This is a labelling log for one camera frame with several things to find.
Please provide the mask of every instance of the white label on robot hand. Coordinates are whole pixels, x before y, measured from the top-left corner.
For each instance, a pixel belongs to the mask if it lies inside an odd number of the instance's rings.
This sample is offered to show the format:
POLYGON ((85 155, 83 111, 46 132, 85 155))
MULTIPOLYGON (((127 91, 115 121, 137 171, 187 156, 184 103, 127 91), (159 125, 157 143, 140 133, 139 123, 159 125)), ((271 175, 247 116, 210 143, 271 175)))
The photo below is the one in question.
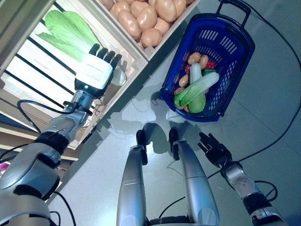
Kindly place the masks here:
POLYGON ((76 79, 93 86, 97 89, 103 89, 108 82, 113 68, 104 60, 87 54, 80 63, 76 73, 76 79))

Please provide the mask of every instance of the egg-shaped potato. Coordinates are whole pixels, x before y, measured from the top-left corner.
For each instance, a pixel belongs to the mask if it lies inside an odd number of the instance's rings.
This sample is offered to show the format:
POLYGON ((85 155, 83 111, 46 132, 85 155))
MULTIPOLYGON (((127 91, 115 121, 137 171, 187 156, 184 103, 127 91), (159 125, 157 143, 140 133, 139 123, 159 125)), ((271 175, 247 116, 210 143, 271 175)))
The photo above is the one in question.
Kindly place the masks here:
POLYGON ((153 7, 142 9, 141 13, 137 17, 137 21, 142 32, 154 27, 157 23, 156 10, 153 7))
POLYGON ((193 54, 191 54, 189 56, 187 63, 192 65, 192 64, 198 63, 200 59, 201 59, 200 53, 194 52, 193 54))
POLYGON ((179 87, 174 91, 174 95, 176 96, 180 91, 184 90, 184 87, 179 87))
POLYGON ((209 57, 207 55, 201 56, 199 60, 199 64, 201 65, 201 70, 206 68, 208 61, 209 61, 209 57))
POLYGON ((178 19, 186 9, 186 0, 173 0, 173 1, 177 12, 175 18, 178 19))
POLYGON ((179 80, 179 86, 180 87, 185 87, 188 84, 188 80, 189 80, 189 75, 184 75, 183 77, 180 78, 179 80))
POLYGON ((116 2, 122 2, 122 1, 125 1, 126 3, 131 5, 135 0, 116 0, 116 2))
POLYGON ((156 0, 149 0, 148 3, 151 7, 155 7, 155 1, 156 0))
POLYGON ((141 13, 142 9, 146 8, 146 7, 150 7, 149 4, 147 4, 144 1, 134 1, 131 4, 131 12, 132 15, 137 18, 139 16, 139 14, 141 13))
POLYGON ((173 22, 177 14, 173 0, 156 0, 155 9, 159 17, 167 22, 173 22))
POLYGON ((100 3, 102 3, 108 10, 110 10, 112 8, 112 6, 114 5, 114 1, 113 0, 98 0, 100 3))
POLYGON ((118 2, 115 5, 113 5, 113 7, 110 10, 110 13, 113 15, 113 17, 118 19, 118 14, 122 10, 126 10, 128 12, 131 12, 131 7, 128 3, 124 2, 124 1, 121 1, 121 2, 118 2))
POLYGON ((193 3, 195 0, 186 0, 186 4, 189 5, 191 3, 193 3))
POLYGON ((157 23, 155 25, 155 28, 160 31, 162 36, 164 36, 169 28, 170 28, 170 23, 166 22, 165 20, 161 19, 160 17, 157 18, 157 23))
POLYGON ((118 14, 118 21, 126 29, 126 31, 137 40, 140 38, 141 29, 136 18, 127 10, 122 10, 118 14))
POLYGON ((162 40, 161 33, 155 29, 150 28, 144 31, 141 35, 141 43, 144 48, 147 48, 149 46, 157 46, 162 40))

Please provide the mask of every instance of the black basket handle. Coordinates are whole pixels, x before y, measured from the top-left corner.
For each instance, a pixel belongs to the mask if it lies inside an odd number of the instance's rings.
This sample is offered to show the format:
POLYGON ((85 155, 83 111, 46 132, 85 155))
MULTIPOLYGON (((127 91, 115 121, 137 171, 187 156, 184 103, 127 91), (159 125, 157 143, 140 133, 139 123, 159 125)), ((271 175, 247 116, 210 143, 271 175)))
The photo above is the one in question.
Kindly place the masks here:
POLYGON ((251 9, 243 2, 241 2, 240 0, 221 0, 220 6, 218 7, 216 14, 219 16, 222 5, 223 4, 231 4, 233 6, 236 6, 238 8, 240 8, 242 11, 244 11, 246 13, 246 16, 242 22, 242 24, 240 25, 242 28, 245 26, 246 21, 248 20, 250 14, 251 14, 251 9))

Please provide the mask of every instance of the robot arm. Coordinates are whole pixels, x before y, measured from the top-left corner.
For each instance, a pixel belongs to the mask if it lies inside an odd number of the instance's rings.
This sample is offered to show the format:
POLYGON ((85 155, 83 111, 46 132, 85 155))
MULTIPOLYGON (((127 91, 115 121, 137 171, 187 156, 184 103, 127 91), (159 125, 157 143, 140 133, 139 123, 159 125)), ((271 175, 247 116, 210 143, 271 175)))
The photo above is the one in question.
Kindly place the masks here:
POLYGON ((54 169, 60 164, 65 148, 92 114, 89 109, 93 100, 104 95, 121 59, 113 51, 107 54, 106 48, 95 56, 98 49, 99 45, 95 44, 78 70, 76 92, 71 102, 64 102, 65 114, 54 118, 0 178, 0 226, 51 225, 45 200, 59 183, 54 169))
POLYGON ((287 226, 275 207, 265 198, 255 182, 243 171, 242 165, 232 161, 230 151, 214 138, 200 133, 199 147, 205 152, 208 160, 221 168, 221 175, 239 194, 251 216, 254 226, 287 226))

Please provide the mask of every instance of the blue shopping basket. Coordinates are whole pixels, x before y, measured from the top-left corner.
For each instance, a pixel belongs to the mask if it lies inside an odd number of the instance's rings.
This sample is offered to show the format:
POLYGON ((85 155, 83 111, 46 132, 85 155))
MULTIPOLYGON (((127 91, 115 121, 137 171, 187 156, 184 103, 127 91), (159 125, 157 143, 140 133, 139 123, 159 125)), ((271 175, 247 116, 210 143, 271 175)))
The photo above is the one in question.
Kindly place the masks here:
POLYGON ((250 8, 235 0, 222 0, 215 14, 198 14, 189 22, 160 91, 168 106, 191 121, 218 121, 223 116, 255 50, 255 44, 244 26, 250 8), (230 3, 246 13, 239 24, 221 15, 224 3, 230 3), (179 79, 185 75, 188 57, 194 52, 206 54, 215 63, 219 81, 206 94, 206 105, 200 113, 187 113, 174 105, 174 91, 179 79))

